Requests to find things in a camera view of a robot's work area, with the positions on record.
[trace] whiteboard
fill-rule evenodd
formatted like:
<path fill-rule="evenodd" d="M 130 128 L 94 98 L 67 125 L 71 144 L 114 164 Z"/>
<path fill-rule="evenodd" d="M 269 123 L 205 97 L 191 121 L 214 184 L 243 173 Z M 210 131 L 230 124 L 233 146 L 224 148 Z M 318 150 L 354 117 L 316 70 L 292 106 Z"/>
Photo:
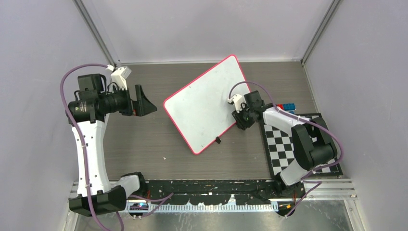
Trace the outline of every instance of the whiteboard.
<path fill-rule="evenodd" d="M 235 55 L 230 55 L 163 102 L 163 107 L 194 154 L 235 124 L 234 105 L 227 103 L 231 88 L 245 76 Z M 250 92 L 238 85 L 232 95 Z"/>

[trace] gray wall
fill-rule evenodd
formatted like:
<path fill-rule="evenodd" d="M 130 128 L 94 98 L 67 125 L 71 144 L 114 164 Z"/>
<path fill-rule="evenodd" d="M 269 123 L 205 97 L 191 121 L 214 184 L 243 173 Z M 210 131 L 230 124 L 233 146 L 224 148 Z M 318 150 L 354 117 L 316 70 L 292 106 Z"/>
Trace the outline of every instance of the gray wall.
<path fill-rule="evenodd" d="M 106 60 L 71 0 L 1 1 L 0 31 L 0 230 L 56 231 L 78 174 L 59 83 Z"/>
<path fill-rule="evenodd" d="M 86 0 L 122 62 L 300 59 L 332 0 Z"/>
<path fill-rule="evenodd" d="M 408 1 L 343 1 L 307 62 L 373 230 L 407 230 Z"/>

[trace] gray wood-grain tabletop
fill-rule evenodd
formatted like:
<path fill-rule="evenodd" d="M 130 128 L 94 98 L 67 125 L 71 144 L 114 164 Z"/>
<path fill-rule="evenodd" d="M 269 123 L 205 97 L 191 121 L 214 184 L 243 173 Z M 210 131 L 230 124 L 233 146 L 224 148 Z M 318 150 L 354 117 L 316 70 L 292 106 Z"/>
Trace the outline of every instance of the gray wood-grain tabletop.
<path fill-rule="evenodd" d="M 110 180 L 130 172 L 146 179 L 267 179 L 268 166 L 258 124 L 246 131 L 234 126 L 200 155 L 193 155 L 163 109 L 163 101 L 214 64 L 132 65 L 127 79 L 141 84 L 158 110 L 144 117 L 109 117 L 104 138 L 106 170 Z M 264 85 L 276 103 L 295 103 L 297 113 L 316 112 L 306 75 L 299 62 L 241 63 L 248 80 Z M 267 95 L 261 92 L 266 103 Z"/>

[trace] chessboard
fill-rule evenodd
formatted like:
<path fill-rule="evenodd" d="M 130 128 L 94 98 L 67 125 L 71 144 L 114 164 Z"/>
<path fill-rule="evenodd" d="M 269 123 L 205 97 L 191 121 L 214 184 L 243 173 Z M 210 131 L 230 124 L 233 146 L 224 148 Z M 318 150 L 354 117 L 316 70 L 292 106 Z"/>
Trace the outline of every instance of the chessboard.
<path fill-rule="evenodd" d="M 304 116 L 307 118 L 321 117 L 320 113 L 313 114 L 299 114 L 298 116 Z M 260 123 L 261 133 L 264 142 L 265 153 L 268 160 L 268 167 L 271 178 L 274 179 L 275 175 L 283 171 L 294 160 L 293 155 L 293 141 L 292 137 L 279 129 Z M 337 158 L 329 161 L 326 164 L 333 163 Z M 340 176 L 343 172 L 340 164 L 336 164 L 331 167 L 326 167 L 316 171 L 313 176 L 325 177 L 325 176 Z"/>

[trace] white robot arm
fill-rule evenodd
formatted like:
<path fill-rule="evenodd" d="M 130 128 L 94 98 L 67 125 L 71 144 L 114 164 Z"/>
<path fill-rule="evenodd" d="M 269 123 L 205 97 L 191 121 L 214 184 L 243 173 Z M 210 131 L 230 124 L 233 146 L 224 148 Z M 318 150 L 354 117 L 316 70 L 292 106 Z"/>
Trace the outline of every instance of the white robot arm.
<path fill-rule="evenodd" d="M 280 109 L 277 110 L 272 104 L 265 105 L 258 91 L 244 96 L 234 95 L 227 101 L 235 105 L 236 110 L 232 115 L 237 121 L 238 128 L 245 130 L 255 122 L 263 120 L 266 125 L 274 126 L 292 137 L 295 159 L 276 175 L 278 192 L 298 183 L 316 166 L 327 163 L 337 156 L 337 149 L 330 135 L 299 119 L 280 113 L 278 111 Z M 321 117 L 313 119 L 312 122 L 327 128 Z M 317 138 L 317 141 L 313 142 L 312 137 Z"/>
<path fill-rule="evenodd" d="M 144 116 L 157 111 L 145 97 L 140 85 L 135 85 L 137 100 L 130 98 L 126 78 L 131 70 L 120 67 L 111 74 L 112 91 L 108 91 L 106 78 L 100 74 L 78 77 L 79 99 L 68 104 L 86 143 L 88 164 L 84 163 L 83 147 L 78 131 L 72 127 L 78 153 L 79 182 L 78 197 L 69 200 L 71 211 L 91 216 L 87 197 L 91 196 L 97 215 L 121 211 L 126 207 L 127 198 L 140 189 L 143 176 L 136 172 L 122 176 L 115 184 L 109 182 L 103 153 L 106 115 L 120 112 L 124 116 Z M 85 171 L 89 172 L 90 193 L 85 183 Z"/>

